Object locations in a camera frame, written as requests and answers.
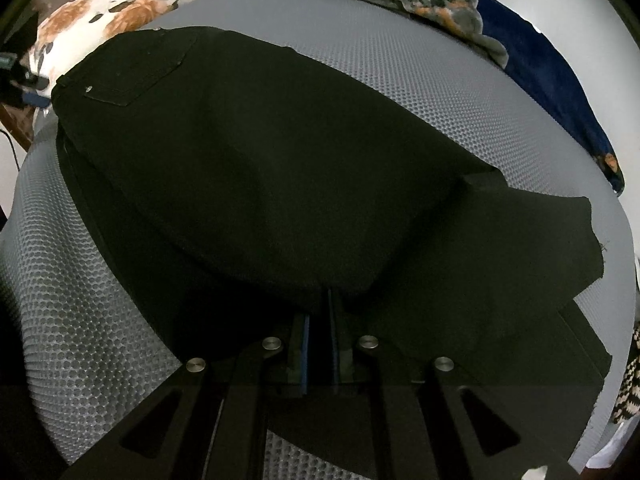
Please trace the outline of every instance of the metal screw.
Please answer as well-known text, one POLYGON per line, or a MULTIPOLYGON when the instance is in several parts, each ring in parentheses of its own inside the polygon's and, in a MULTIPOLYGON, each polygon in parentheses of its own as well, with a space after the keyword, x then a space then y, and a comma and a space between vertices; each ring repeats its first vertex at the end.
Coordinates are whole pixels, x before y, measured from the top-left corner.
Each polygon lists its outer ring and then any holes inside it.
POLYGON ((360 339, 358 339, 358 344, 367 350, 372 350, 376 348, 380 342, 378 338, 374 335, 364 335, 360 339))
POLYGON ((207 364, 204 359, 201 359, 200 357, 194 357, 193 359, 189 359, 187 361, 187 370, 196 374, 203 371, 206 365, 207 364))
POLYGON ((453 370, 453 361, 448 357, 438 357, 434 364, 441 372, 450 372, 453 370))
POLYGON ((265 350, 277 350, 282 346, 282 341, 277 337, 266 337, 262 340, 262 348, 265 350))

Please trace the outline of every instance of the floral blanket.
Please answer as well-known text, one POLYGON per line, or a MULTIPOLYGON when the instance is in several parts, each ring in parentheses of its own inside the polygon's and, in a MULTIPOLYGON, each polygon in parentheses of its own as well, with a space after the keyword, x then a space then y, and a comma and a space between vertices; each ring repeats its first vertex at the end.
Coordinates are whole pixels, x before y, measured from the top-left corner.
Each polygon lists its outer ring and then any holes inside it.
MULTIPOLYGON (((73 0, 39 27, 30 68, 57 78, 121 32, 136 30, 193 0, 73 0)), ((495 0, 362 0, 435 26, 504 70, 594 159, 612 188, 624 179, 613 147, 560 53, 533 26, 495 0)))

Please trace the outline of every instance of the gray textured surface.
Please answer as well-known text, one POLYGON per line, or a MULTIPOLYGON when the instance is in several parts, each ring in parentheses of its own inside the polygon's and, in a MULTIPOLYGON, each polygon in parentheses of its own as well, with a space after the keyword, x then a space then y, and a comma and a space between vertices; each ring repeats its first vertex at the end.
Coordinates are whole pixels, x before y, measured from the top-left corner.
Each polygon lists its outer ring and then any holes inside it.
MULTIPOLYGON (((495 66, 432 28, 369 4, 199 0, 151 26, 189 25, 292 46, 399 102, 500 168, 511 186, 591 200, 593 229, 606 246, 605 274, 576 301, 614 360, 570 461, 581 469, 615 402, 635 311, 630 228, 589 155, 495 66)), ((269 60, 246 62, 260 70, 269 60)), ((252 106, 260 112, 266 105, 252 106)), ((43 129, 20 172, 14 210, 0 234, 0 281, 8 285, 4 293, 23 330, 34 402, 72 461, 178 362, 114 279, 79 219, 57 165, 54 120, 38 120, 43 129)), ((269 443, 266 478, 358 478, 322 461, 314 465, 317 458, 273 435, 269 443), (306 476, 299 473, 305 467, 306 476)))

